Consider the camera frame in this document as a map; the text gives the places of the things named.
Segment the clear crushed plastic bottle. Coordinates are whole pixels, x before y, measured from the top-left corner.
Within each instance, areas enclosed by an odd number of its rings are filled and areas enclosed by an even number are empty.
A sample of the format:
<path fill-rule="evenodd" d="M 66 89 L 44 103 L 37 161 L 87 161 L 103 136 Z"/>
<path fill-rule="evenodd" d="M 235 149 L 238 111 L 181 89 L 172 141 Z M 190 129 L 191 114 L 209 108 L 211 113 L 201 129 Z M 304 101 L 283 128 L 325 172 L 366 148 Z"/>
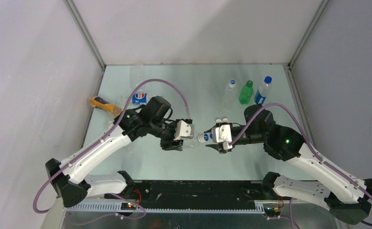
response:
<path fill-rule="evenodd" d="M 264 80 L 259 84 L 258 90 L 254 96 L 255 104 L 264 104 L 271 90 L 271 83 L 266 84 Z"/>

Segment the green bottle cap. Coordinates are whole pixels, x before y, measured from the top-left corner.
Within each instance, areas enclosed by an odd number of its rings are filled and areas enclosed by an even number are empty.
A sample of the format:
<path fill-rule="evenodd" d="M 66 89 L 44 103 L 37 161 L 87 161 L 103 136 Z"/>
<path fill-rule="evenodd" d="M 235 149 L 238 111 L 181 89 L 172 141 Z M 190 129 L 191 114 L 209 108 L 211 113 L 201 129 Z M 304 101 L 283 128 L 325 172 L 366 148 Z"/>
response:
<path fill-rule="evenodd" d="M 251 80 L 248 80 L 246 84 L 244 85 L 246 88 L 253 88 L 253 82 Z"/>

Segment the green plastic bottle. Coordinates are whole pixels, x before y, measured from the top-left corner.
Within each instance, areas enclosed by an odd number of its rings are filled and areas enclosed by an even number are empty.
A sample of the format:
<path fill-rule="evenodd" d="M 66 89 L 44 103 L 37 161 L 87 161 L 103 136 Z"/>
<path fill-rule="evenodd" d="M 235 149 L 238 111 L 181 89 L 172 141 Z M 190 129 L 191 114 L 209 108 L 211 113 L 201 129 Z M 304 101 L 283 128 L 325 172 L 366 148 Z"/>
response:
<path fill-rule="evenodd" d="M 240 104 L 249 104 L 253 95 L 253 88 L 242 87 L 238 100 Z"/>

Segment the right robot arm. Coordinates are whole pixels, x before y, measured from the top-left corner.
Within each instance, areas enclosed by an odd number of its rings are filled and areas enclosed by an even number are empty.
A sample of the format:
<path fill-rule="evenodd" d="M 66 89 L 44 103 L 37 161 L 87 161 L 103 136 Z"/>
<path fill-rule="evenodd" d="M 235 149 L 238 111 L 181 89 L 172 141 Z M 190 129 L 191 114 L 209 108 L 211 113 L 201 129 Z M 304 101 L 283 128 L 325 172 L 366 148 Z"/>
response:
<path fill-rule="evenodd" d="M 277 124 L 265 105 L 251 105 L 244 111 L 245 125 L 218 119 L 209 130 L 197 136 L 221 154 L 238 145 L 262 144 L 276 160 L 294 165 L 314 177 L 298 181 L 268 172 L 261 182 L 266 199 L 295 198 L 329 211 L 338 220 L 356 225 L 365 223 L 372 208 L 372 179 L 357 178 L 336 166 L 308 141 L 303 129 Z"/>

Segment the small clear plastic bottle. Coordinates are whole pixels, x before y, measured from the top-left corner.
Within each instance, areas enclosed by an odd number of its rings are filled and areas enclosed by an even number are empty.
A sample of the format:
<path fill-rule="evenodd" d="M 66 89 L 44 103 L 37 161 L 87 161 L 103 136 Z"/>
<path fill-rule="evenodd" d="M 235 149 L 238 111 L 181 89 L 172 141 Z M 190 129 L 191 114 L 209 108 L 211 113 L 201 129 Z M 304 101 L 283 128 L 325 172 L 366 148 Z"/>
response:
<path fill-rule="evenodd" d="M 199 147 L 200 142 L 195 138 L 184 138 L 182 148 L 184 150 Z"/>

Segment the white blue labelled bottle cap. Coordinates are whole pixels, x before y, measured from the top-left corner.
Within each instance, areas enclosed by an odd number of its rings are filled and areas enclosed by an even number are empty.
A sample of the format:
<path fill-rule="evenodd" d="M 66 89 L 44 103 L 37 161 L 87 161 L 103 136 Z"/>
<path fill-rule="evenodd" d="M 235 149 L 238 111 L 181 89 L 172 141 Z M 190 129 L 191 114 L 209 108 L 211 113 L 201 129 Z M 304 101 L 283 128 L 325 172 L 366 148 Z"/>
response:
<path fill-rule="evenodd" d="M 197 136 L 197 140 L 200 143 L 205 143 L 210 140 L 212 140 L 212 134 L 211 133 L 202 133 Z"/>

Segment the clear ribbed plastic bottle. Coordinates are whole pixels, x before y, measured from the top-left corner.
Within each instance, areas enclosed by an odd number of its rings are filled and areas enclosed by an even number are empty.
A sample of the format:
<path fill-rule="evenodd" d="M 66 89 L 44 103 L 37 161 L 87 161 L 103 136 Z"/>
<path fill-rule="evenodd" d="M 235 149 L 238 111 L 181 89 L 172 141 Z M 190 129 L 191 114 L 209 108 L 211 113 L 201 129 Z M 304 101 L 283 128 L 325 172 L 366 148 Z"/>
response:
<path fill-rule="evenodd" d="M 229 81 L 225 87 L 223 98 L 222 98 L 222 107 L 227 110 L 231 108 L 233 101 L 235 99 L 235 92 L 236 92 L 236 86 L 234 88 L 230 88 L 228 85 Z"/>

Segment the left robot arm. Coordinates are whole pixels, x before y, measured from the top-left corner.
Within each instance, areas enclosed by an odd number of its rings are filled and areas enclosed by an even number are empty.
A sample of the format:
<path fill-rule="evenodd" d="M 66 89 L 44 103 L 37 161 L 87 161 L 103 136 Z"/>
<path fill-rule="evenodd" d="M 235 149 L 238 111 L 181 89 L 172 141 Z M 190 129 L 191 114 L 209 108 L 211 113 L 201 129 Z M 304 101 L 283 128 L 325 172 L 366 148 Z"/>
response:
<path fill-rule="evenodd" d="M 167 100 L 154 96 L 146 105 L 122 111 L 101 136 L 70 157 L 47 161 L 48 177 L 64 207 L 73 207 L 86 197 L 100 194 L 114 193 L 125 199 L 132 197 L 133 181 L 125 171 L 111 175 L 89 173 L 112 153 L 146 135 L 159 138 L 164 151 L 182 151 L 183 140 L 193 133 L 192 119 L 168 122 L 165 114 L 171 109 Z"/>

